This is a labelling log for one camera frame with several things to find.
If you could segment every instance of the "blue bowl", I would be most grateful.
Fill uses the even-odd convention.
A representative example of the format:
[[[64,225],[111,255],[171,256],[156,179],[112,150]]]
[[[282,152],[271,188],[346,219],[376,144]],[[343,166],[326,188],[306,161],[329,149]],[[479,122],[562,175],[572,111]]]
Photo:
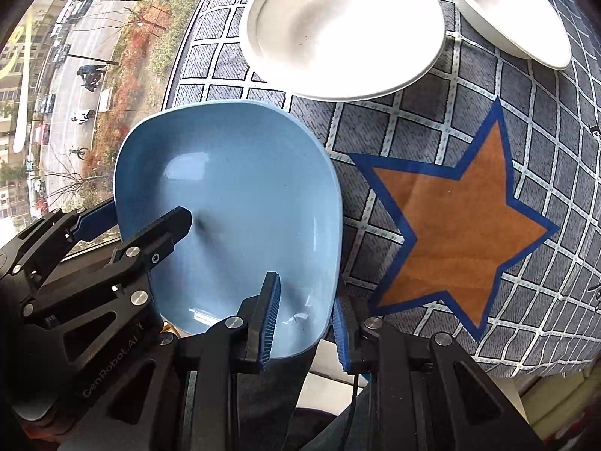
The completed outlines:
[[[342,200],[328,155],[293,116],[249,100],[153,115],[125,139],[114,185],[124,239],[176,206],[192,212],[190,233],[151,274],[159,309],[177,327],[205,332],[276,271],[272,357],[298,354],[324,334]]]

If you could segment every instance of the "cable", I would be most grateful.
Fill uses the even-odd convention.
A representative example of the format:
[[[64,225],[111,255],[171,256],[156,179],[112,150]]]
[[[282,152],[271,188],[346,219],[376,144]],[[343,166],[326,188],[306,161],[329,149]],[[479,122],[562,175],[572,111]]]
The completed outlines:
[[[359,390],[359,375],[355,375],[355,380],[353,381],[353,398],[350,401],[349,407],[349,416],[346,419],[346,425],[344,427],[344,431],[342,433],[342,439],[340,440],[340,446],[338,446],[338,451],[344,451],[344,446],[346,445],[346,440],[349,438],[350,427],[353,423],[353,416],[355,415],[355,407],[357,406],[357,392]]]

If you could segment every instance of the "orange star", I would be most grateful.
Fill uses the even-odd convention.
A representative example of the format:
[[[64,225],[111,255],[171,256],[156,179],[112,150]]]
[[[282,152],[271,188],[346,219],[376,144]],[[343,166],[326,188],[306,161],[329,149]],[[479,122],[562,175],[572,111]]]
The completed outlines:
[[[374,294],[372,309],[396,312],[443,298],[479,337],[501,273],[557,231],[513,197],[500,102],[495,101],[455,168],[350,156],[405,238]]]

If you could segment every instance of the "road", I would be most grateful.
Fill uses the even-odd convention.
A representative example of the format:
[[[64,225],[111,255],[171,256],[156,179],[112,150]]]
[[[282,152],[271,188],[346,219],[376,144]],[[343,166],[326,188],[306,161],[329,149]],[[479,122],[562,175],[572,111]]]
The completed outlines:
[[[93,0],[85,16],[75,25],[67,38],[71,54],[110,59],[119,39],[119,28],[127,20],[125,6],[132,0]],[[50,119],[50,140],[42,147],[41,167],[47,173],[68,174],[79,172],[81,161],[68,151],[75,147],[91,148],[94,121],[77,125],[71,121],[79,109],[96,110],[100,99],[100,87],[91,93],[81,86],[77,69],[83,64],[101,64],[86,59],[67,58],[52,79],[51,93],[56,101]],[[53,195],[71,183],[69,177],[47,176],[46,191],[50,208],[61,207],[68,195]]]

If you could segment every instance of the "building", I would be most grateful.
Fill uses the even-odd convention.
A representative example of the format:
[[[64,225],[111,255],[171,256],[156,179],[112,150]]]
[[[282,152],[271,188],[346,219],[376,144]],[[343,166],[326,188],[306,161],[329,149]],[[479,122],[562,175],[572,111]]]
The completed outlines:
[[[8,117],[0,117],[0,165],[6,163],[9,168],[21,168],[25,163],[25,152],[13,153],[12,125],[14,121]],[[0,179],[0,219],[11,217],[13,221],[22,222],[29,218],[29,198],[25,179]]]
[[[35,83],[44,61],[53,49],[55,37],[51,36],[57,16],[67,0],[34,0],[29,7],[32,18],[30,86]],[[23,59],[25,57],[25,32],[18,40],[7,44],[0,53],[0,112],[6,104],[19,100]]]
[[[29,7],[31,16],[31,48],[29,55],[29,105],[34,108],[34,89],[39,85],[44,65],[56,51],[53,28],[57,16],[67,0],[34,0]],[[25,59],[25,24],[23,17],[13,33],[12,41],[0,51],[0,165],[19,170],[25,168],[26,148],[19,153],[13,150],[16,117],[22,89],[23,61]],[[12,218],[14,227],[23,229],[31,222],[30,195],[25,178],[0,179],[0,221]]]

